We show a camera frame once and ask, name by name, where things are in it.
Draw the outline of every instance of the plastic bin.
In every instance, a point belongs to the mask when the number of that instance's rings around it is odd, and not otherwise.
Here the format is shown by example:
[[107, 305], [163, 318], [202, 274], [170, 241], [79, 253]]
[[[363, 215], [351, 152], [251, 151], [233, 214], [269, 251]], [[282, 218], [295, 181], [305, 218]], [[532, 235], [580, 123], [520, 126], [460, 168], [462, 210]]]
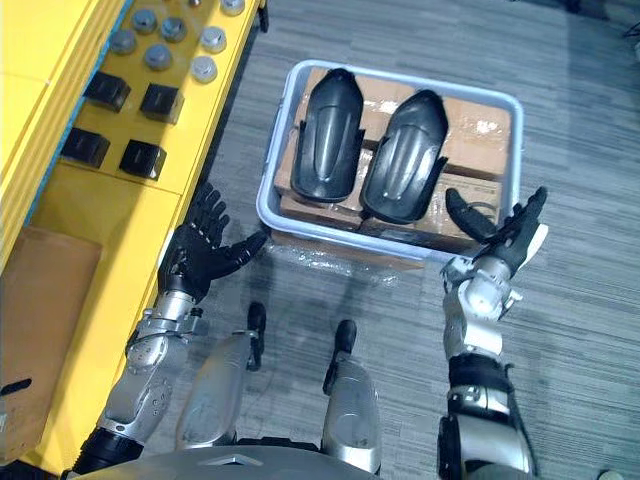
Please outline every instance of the plastic bin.
[[320, 240], [337, 245], [359, 248], [384, 255], [392, 255], [410, 260], [447, 261], [454, 254], [442, 252], [430, 248], [409, 245], [381, 238], [369, 237], [355, 232], [339, 230], [324, 225], [316, 225], [280, 214], [280, 194], [274, 187], [274, 178], [286, 148], [285, 137], [293, 126], [293, 120], [298, 104], [304, 93], [307, 79], [313, 67], [326, 69], [346, 68], [355, 75], [365, 75], [385, 80], [406, 83], [419, 89], [431, 89], [443, 96], [458, 97], [484, 105], [490, 105], [507, 110], [511, 113], [511, 139], [509, 144], [509, 157], [507, 169], [502, 182], [502, 200], [500, 220], [508, 215], [511, 207], [518, 201], [520, 193], [520, 165], [522, 152], [523, 110], [520, 102], [514, 97], [485, 90], [481, 88], [457, 85], [455, 83], [440, 82], [426, 78], [400, 75], [397, 73], [371, 70], [341, 63], [333, 63], [322, 60], [305, 60], [298, 63], [287, 76], [284, 93], [275, 124], [271, 135], [271, 141], [267, 150], [265, 168], [256, 208], [260, 219], [269, 227], [282, 232], [290, 233], [302, 238]]

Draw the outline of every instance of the black rubber finger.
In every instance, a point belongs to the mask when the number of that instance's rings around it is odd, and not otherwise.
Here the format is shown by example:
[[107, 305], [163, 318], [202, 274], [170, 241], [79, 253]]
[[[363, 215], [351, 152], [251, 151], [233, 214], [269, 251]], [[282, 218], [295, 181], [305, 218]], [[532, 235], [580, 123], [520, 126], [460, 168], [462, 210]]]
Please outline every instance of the black rubber finger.
[[227, 204], [224, 202], [218, 203], [215, 207], [212, 205], [212, 209], [209, 210], [209, 218], [211, 218], [213, 222], [217, 222], [218, 218], [220, 218], [220, 215], [222, 215], [222, 212], [224, 212], [226, 208]]
[[220, 202], [215, 207], [211, 205], [211, 208], [207, 211], [200, 230], [210, 240], [216, 238], [216, 224], [220, 221], [220, 215], [222, 215], [226, 208], [227, 205], [224, 202]]
[[222, 231], [228, 224], [229, 215], [223, 215], [220, 220], [215, 223], [213, 227], [214, 231], [210, 232], [211, 236], [209, 237], [209, 240], [215, 248], [218, 248], [220, 246], [220, 243], [222, 243]]
[[200, 212], [200, 216], [196, 220], [196, 226], [204, 236], [209, 235], [209, 230], [211, 229], [212, 223], [210, 212], [214, 210], [214, 206], [215, 208], [217, 208], [216, 203], [218, 202], [218, 200], [220, 200], [220, 192], [214, 190], [205, 200], [204, 205], [202, 206], [202, 211]]
[[187, 225], [198, 225], [202, 218], [204, 204], [213, 191], [213, 186], [208, 182], [196, 190], [185, 219]]

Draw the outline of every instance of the yellow shelf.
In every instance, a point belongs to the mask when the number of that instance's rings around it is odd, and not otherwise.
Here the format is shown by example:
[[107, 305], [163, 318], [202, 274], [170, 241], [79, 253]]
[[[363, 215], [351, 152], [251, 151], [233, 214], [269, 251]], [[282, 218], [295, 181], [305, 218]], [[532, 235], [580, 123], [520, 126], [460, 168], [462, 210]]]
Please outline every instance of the yellow shelf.
[[2, 2], [0, 271], [123, 4]]
[[[95, 426], [109, 390], [123, 364], [123, 349], [142, 310], [155, 294], [157, 266], [167, 236], [182, 221], [198, 180], [218, 118], [257, 12], [259, 0], [247, 0], [236, 17], [224, 15], [218, 1], [198, 8], [186, 0], [134, 1], [124, 19], [139, 8], [151, 8], [158, 22], [180, 16], [187, 37], [166, 44], [154, 32], [136, 35], [137, 49], [128, 56], [108, 54], [100, 71], [122, 77], [131, 87], [125, 105], [114, 113], [85, 103], [75, 125], [110, 141], [99, 169], [60, 160], [43, 192], [33, 224], [103, 246], [96, 275], [81, 314], [53, 400], [42, 442], [23, 460], [52, 473], [70, 468], [82, 442]], [[204, 26], [222, 27], [227, 47], [212, 55], [217, 78], [206, 85], [188, 73]], [[142, 61], [152, 43], [165, 43], [173, 66], [150, 71]], [[179, 87], [184, 105], [176, 125], [148, 120], [139, 106], [150, 83]], [[157, 181], [121, 172], [120, 159], [129, 139], [162, 146], [166, 160]]]

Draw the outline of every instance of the gray carpet floor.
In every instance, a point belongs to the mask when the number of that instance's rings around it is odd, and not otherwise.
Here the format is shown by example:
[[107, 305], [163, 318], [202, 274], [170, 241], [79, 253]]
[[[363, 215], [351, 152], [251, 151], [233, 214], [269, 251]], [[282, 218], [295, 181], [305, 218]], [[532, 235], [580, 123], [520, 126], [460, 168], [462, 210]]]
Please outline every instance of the gray carpet floor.
[[[227, 237], [239, 240], [258, 226], [255, 197], [285, 77], [307, 58], [520, 99], [522, 196], [549, 188], [550, 235], [515, 279], [524, 302], [501, 324], [549, 479], [593, 479], [603, 468], [640, 478], [640, 63], [621, 38], [640, 11], [617, 3], [635, 17], [605, 22], [502, 0], [273, 0], [271, 30], [255, 41], [210, 173], [229, 205]], [[333, 332], [348, 317], [359, 326], [355, 354], [380, 394], [383, 478], [436, 478], [447, 391], [439, 268], [397, 272], [268, 246], [212, 285], [203, 302], [211, 334], [194, 342], [145, 454], [173, 449], [197, 369], [260, 300], [267, 351], [249, 376], [239, 435], [319, 441]]]

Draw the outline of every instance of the brown cardboard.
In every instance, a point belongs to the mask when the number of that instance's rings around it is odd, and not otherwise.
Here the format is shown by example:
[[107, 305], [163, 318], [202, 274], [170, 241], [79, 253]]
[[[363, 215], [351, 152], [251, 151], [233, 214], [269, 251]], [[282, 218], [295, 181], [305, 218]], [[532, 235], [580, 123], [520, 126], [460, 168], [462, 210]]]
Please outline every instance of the brown cardboard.
[[0, 381], [30, 384], [0, 397], [0, 463], [39, 442], [100, 246], [22, 230], [0, 279]]
[[[324, 68], [314, 67], [311, 70], [307, 86], [296, 110], [294, 125], [299, 125], [300, 121], [305, 119], [311, 91], [326, 73], [327, 70]], [[360, 128], [364, 130], [365, 140], [377, 142], [384, 136], [393, 112], [415, 93], [415, 88], [403, 83], [359, 75], [356, 76], [356, 82], [364, 99]]]
[[368, 263], [380, 267], [393, 268], [395, 270], [417, 270], [424, 267], [424, 263], [417, 260], [381, 255], [368, 252], [359, 248], [343, 247], [332, 243], [320, 242], [308, 238], [300, 238], [288, 233], [271, 232], [271, 238], [277, 245], [288, 245], [294, 248], [304, 248], [313, 252], [324, 252], [329, 255], [360, 263]]
[[447, 213], [445, 192], [448, 188], [458, 189], [468, 203], [475, 204], [480, 212], [494, 223], [497, 222], [500, 215], [500, 183], [443, 173], [427, 212], [420, 221], [409, 225], [394, 225], [370, 218], [363, 222], [360, 232], [452, 253], [476, 247], [477, 243], [462, 232]]
[[280, 212], [287, 217], [343, 230], [354, 230], [362, 222], [357, 215], [337, 211], [335, 204], [302, 203], [290, 196], [280, 199]]
[[511, 114], [500, 108], [445, 97], [449, 133], [440, 154], [448, 157], [445, 171], [498, 180], [509, 157]]

